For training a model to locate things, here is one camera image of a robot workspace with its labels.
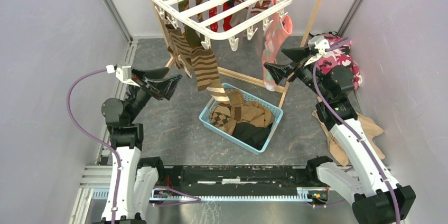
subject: beige cloth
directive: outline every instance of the beige cloth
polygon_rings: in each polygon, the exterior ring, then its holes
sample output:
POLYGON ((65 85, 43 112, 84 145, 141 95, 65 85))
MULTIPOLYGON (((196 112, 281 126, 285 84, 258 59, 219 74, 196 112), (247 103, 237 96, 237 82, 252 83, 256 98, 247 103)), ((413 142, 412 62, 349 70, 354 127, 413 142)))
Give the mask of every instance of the beige cloth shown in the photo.
POLYGON ((244 101, 238 89, 226 89, 230 98, 230 107, 215 105, 210 113, 210 123, 232 135, 237 123, 250 123, 255 127, 268 127, 274 122, 274 116, 268 108, 257 101, 244 101))
MULTIPOLYGON (((318 112, 315 110, 313 111, 313 116, 318 118, 318 112)), ((358 120, 361 122, 362 130, 364 130, 364 133, 369 140, 370 144, 374 148, 375 152, 377 153, 378 157, 382 160, 385 158, 382 151, 375 145, 373 138, 375 136, 378 136, 384 132, 381 127, 379 127, 375 122, 366 116, 363 116, 359 113, 358 114, 358 120)), ((347 166, 349 164, 349 158, 342 148, 342 146, 339 144, 339 142, 334 138, 334 136, 326 129, 325 125, 319 120, 319 123, 321 124, 321 127, 323 131, 326 134, 327 142, 328 142, 328 150, 330 151, 331 155, 333 155, 334 159, 338 161, 342 166, 347 166)))

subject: wooden frame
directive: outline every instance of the wooden frame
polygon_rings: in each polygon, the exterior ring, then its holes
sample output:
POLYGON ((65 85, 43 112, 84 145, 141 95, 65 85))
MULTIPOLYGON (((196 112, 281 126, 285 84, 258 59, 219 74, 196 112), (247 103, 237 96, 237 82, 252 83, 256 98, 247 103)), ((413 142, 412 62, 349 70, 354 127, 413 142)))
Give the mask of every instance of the wooden frame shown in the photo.
MULTIPOLYGON (((150 1, 152 3, 155 15, 158 15, 158 13, 157 13, 157 11, 155 9, 154 2, 152 0, 150 0, 150 1)), ((321 3, 322 3, 322 0, 316 0, 316 4, 314 4, 313 12, 311 13, 311 17, 310 17, 310 20, 308 21, 308 24, 306 26, 306 30, 305 30, 305 33, 303 35, 302 42, 300 43, 301 47, 305 46, 305 44, 306 44, 306 40, 308 39, 308 35, 311 32, 311 28, 313 26, 313 23, 314 23, 314 20, 316 19, 317 14, 318 14, 318 11, 319 11, 321 3)), ((169 42, 168 42, 168 38, 169 38, 168 37, 168 33, 167 33, 166 29, 164 28, 163 22, 160 19, 160 17, 157 17, 157 19, 158 19, 158 21, 160 23, 160 28, 162 28, 163 37, 165 39, 166 46, 168 46, 168 44, 169 44, 169 42)), ((168 61, 168 63, 166 64, 166 67, 170 67, 172 65, 172 63, 173 63, 173 59, 171 58, 168 61)), ((238 80, 241 80, 241 81, 244 81, 244 82, 248 82, 250 84, 253 84, 253 85, 256 85, 256 86, 259 86, 259 87, 265 87, 265 85, 263 83, 263 80, 260 80, 260 79, 257 79, 257 78, 254 78, 254 77, 251 77, 251 76, 239 73, 239 72, 235 72, 235 71, 232 71, 232 70, 229 70, 229 69, 226 69, 226 68, 222 68, 222 67, 218 67, 218 71, 219 71, 219 73, 221 75, 228 76, 228 77, 231 77, 231 78, 234 78, 234 79, 238 79, 238 80)), ((282 98, 280 99, 280 103, 278 104, 279 108, 281 108, 283 106, 283 103, 284 103, 285 97, 286 97, 286 93, 287 93, 289 87, 290 87, 290 83, 286 82, 286 85, 284 87, 277 86, 275 88, 276 92, 279 92, 279 93, 282 94, 282 98)))

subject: black cloth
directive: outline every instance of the black cloth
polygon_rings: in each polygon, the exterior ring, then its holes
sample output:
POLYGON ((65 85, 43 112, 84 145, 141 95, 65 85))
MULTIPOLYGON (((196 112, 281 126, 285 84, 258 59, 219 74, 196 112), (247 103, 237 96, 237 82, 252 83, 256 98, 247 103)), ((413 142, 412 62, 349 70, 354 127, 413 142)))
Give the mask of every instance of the black cloth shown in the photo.
POLYGON ((250 123, 237 123, 232 136, 255 149, 261 150, 269 136, 271 127, 272 124, 264 128, 256 127, 250 123))

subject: marble floor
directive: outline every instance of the marble floor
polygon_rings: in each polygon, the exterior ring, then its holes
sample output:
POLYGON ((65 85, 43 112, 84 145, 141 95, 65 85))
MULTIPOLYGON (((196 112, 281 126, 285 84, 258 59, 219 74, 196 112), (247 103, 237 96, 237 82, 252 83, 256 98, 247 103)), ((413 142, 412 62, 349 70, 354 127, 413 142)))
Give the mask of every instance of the marble floor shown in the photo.
MULTIPOLYGON (((292 36, 283 47, 298 47, 300 40, 292 36)), ((251 41, 241 42, 236 52, 231 51, 227 41, 212 42, 212 46, 219 66, 262 78, 261 61, 251 41)), ((163 39, 140 39, 133 67, 159 68, 169 58, 163 39)), ((287 61, 284 55, 277 56, 277 62, 287 61)), ((172 67, 169 75, 178 73, 184 74, 172 67)), ((221 82, 276 105, 282 96, 225 76, 221 76, 221 82)), ((354 94, 349 97, 359 111, 354 94)), ((145 126, 142 157, 160 156, 165 165, 305 165, 316 156, 331 157, 325 134, 311 115, 316 95, 299 80, 291 84, 283 105, 284 116, 266 151, 258 156, 205 128, 199 121, 199 114, 210 98, 207 91, 197 91, 194 78, 183 77, 170 101, 150 100, 135 120, 145 126)))

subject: blue plastic basket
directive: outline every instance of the blue plastic basket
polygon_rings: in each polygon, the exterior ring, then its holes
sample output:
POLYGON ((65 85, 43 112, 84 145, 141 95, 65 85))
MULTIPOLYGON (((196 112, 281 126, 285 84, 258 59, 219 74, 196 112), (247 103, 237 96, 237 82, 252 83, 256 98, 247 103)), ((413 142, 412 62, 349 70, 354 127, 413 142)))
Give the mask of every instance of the blue plastic basket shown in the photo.
MULTIPOLYGON (((236 87, 234 87, 234 86, 232 86, 230 84, 227 84, 227 83, 223 83, 222 86, 225 89, 228 89, 228 88, 238 89, 238 88, 236 88, 236 87)), ((214 127, 210 123, 210 113, 212 111, 212 108, 216 105, 216 101, 213 98, 211 98, 211 100, 208 102, 208 104, 206 105, 204 110, 201 112, 201 115, 199 115, 199 120, 201 120, 204 123, 204 126, 206 128, 209 128, 210 130, 212 130, 215 133, 221 135, 222 137, 232 141, 233 143, 239 145, 240 147, 242 147, 242 148, 244 148, 244 149, 246 149, 248 151, 251 151, 252 153, 254 153, 256 155, 259 155, 259 154, 261 154, 262 152, 264 152, 266 150, 266 147, 269 144, 270 139, 274 135, 274 132, 275 132, 275 129, 277 128, 277 126, 278 126, 278 123, 280 123, 280 119, 282 119, 282 117, 283 117, 283 110, 278 108, 277 106, 274 106, 274 105, 264 101, 264 100, 261 100, 258 97, 255 97, 255 96, 253 96, 253 95, 251 95, 251 94, 249 94, 249 93, 247 93, 247 92, 245 92, 245 91, 243 91, 241 89, 240 89, 240 91, 244 95, 244 100, 245 101, 257 101, 257 102, 261 103, 261 105, 263 105, 266 108, 268 108, 270 110, 270 112, 272 112, 272 115, 274 115, 274 117, 275 117, 274 123, 272 124, 272 127, 270 129, 269 136, 268 136, 268 138, 267 138, 267 140, 265 142, 265 145, 263 146, 263 148, 261 150, 258 150, 258 149, 254 148, 252 146, 249 146, 248 144, 240 141, 239 139, 233 137, 232 135, 227 134, 227 133, 221 131, 220 129, 214 127)))

